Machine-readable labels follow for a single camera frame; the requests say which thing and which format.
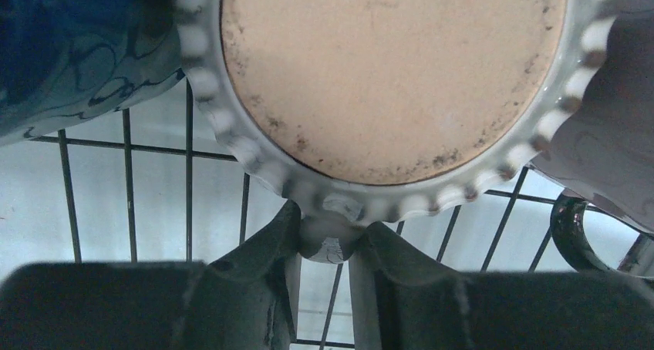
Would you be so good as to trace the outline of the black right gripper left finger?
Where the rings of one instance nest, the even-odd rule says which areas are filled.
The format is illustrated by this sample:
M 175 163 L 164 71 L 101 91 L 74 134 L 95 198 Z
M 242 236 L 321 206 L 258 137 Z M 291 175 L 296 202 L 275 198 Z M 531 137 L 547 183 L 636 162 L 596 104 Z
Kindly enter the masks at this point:
M 286 202 L 209 264 L 24 265 L 1 285 L 1 347 L 287 349 L 297 337 L 301 215 Z

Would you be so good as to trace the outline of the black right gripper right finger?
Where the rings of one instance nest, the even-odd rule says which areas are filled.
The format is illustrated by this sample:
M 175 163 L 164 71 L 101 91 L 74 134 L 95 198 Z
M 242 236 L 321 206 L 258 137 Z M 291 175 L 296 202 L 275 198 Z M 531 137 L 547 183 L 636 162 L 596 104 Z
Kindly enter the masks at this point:
M 349 258 L 358 349 L 651 349 L 653 289 L 624 274 L 459 272 L 382 223 Z

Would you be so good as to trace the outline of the striped grey white mug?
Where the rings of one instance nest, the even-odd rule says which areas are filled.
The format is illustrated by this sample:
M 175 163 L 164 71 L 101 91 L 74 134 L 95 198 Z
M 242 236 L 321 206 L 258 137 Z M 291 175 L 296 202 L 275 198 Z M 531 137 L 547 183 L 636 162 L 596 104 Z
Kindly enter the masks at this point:
M 579 109 L 621 0 L 175 0 L 217 141 L 338 264 L 513 178 Z

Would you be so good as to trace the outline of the lilac purple mug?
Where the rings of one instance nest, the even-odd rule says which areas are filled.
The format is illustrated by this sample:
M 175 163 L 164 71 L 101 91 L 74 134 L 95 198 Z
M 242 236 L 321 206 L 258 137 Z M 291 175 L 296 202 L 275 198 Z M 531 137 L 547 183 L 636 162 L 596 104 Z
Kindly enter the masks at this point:
M 652 280 L 653 0 L 622 0 L 607 59 L 582 107 L 532 166 L 563 188 L 549 230 L 570 266 L 607 269 L 584 231 L 584 213 L 593 204 L 639 232 L 618 272 Z

